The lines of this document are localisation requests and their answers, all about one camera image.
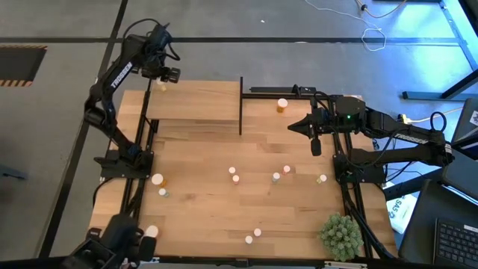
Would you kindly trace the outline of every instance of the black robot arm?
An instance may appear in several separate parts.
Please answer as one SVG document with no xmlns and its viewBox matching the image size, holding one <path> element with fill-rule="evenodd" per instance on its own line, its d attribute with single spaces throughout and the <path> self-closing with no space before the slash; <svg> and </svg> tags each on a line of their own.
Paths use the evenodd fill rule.
<svg viewBox="0 0 478 269">
<path fill-rule="evenodd" d="M 355 97 L 335 97 L 335 107 L 331 110 L 318 108 L 315 99 L 311 100 L 311 106 L 312 113 L 298 123 L 288 126 L 288 129 L 311 138 L 311 150 L 315 156 L 321 154 L 318 139 L 320 135 L 361 132 L 370 138 L 395 137 L 416 143 L 417 146 L 381 152 L 351 149 L 347 160 L 357 167 L 381 166 L 403 161 L 420 161 L 443 167 L 453 160 L 451 146 L 444 139 L 442 131 L 399 123 L 387 114 L 366 107 L 363 101 Z"/>
<path fill-rule="evenodd" d="M 144 152 L 140 145 L 131 142 L 118 129 L 113 94 L 130 72 L 141 71 L 145 78 L 178 82 L 179 69 L 164 66 L 164 60 L 168 56 L 180 60 L 170 46 L 171 41 L 172 37 L 166 27 L 159 24 L 148 37 L 128 35 L 122 42 L 119 57 L 90 88 L 90 96 L 84 103 L 84 120 L 105 133 L 118 146 L 118 150 L 109 152 L 111 154 L 106 158 L 95 158 L 104 170 L 118 171 L 117 175 L 110 176 L 135 178 L 137 176 L 134 176 L 134 172 L 148 170 L 150 167 L 151 154 Z M 173 55 L 166 53 L 166 46 L 170 47 Z"/>
</svg>

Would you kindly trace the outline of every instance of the wooden table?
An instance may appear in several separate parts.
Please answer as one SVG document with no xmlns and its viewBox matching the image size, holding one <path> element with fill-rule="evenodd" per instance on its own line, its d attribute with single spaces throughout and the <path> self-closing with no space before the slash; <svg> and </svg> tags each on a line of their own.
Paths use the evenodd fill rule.
<svg viewBox="0 0 478 269">
<path fill-rule="evenodd" d="M 132 140 L 143 94 L 127 90 L 119 108 L 119 127 Z M 150 102 L 149 109 L 156 105 Z M 170 197 L 160 197 L 158 187 L 148 181 L 139 219 L 140 228 L 156 225 L 161 231 L 155 254 L 331 258 L 317 231 L 329 215 L 344 213 L 332 165 L 332 136 L 321 137 L 322 155 L 314 157 L 309 140 L 287 130 L 307 113 L 307 100 L 289 100 L 279 114 L 275 100 L 245 99 L 242 136 L 237 120 L 160 120 L 152 146 L 153 173 L 164 175 Z M 373 150 L 370 139 L 361 134 L 353 135 L 353 146 Z M 292 171 L 273 184 L 273 173 L 284 165 Z M 236 167 L 239 185 L 232 184 L 229 167 Z M 319 185 L 321 174 L 328 180 Z M 124 179 L 114 179 L 100 189 L 90 226 L 106 227 L 120 210 L 124 187 Z M 362 184 L 361 192 L 368 224 L 396 255 L 383 193 L 372 184 Z M 255 228 L 262 236 L 245 244 Z"/>
</svg>

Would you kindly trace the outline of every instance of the green succulent plant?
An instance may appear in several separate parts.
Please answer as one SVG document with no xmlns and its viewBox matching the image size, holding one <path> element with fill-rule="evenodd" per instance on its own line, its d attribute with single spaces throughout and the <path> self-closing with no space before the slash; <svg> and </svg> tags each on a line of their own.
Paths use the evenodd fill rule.
<svg viewBox="0 0 478 269">
<path fill-rule="evenodd" d="M 360 227 L 350 216 L 343 217 L 339 213 L 330 216 L 319 231 L 323 245 L 335 261 L 345 262 L 360 254 L 364 244 L 361 239 Z"/>
</svg>

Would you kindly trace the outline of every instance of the black keyboard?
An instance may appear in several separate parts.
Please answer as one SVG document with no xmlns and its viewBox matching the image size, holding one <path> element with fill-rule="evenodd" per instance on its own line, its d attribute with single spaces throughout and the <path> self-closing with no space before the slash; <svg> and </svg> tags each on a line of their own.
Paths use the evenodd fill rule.
<svg viewBox="0 0 478 269">
<path fill-rule="evenodd" d="M 437 219 L 433 263 L 478 269 L 478 228 Z"/>
</svg>

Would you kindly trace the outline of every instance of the black floor mat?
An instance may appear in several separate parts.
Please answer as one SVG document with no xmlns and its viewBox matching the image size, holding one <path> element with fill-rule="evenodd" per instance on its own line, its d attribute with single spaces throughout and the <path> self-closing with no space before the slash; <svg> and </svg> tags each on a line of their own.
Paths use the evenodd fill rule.
<svg viewBox="0 0 478 269">
<path fill-rule="evenodd" d="M 45 53 L 46 46 L 0 46 L 0 86 L 30 86 Z"/>
</svg>

